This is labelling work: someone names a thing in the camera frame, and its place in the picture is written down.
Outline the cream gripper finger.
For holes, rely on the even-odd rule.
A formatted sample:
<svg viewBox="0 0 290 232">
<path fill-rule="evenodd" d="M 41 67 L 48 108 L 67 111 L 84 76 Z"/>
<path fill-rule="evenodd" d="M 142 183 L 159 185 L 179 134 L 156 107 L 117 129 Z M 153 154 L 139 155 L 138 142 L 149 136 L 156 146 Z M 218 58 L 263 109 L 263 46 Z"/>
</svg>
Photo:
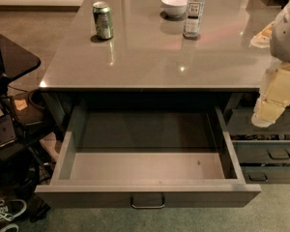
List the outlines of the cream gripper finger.
<svg viewBox="0 0 290 232">
<path fill-rule="evenodd" d="M 251 123 L 258 128 L 274 124 L 290 105 L 290 63 L 270 66 L 264 73 Z"/>
<path fill-rule="evenodd" d="M 272 35 L 273 27 L 274 23 L 269 23 L 250 40 L 250 45 L 258 48 L 268 48 L 270 46 L 270 38 Z"/>
</svg>

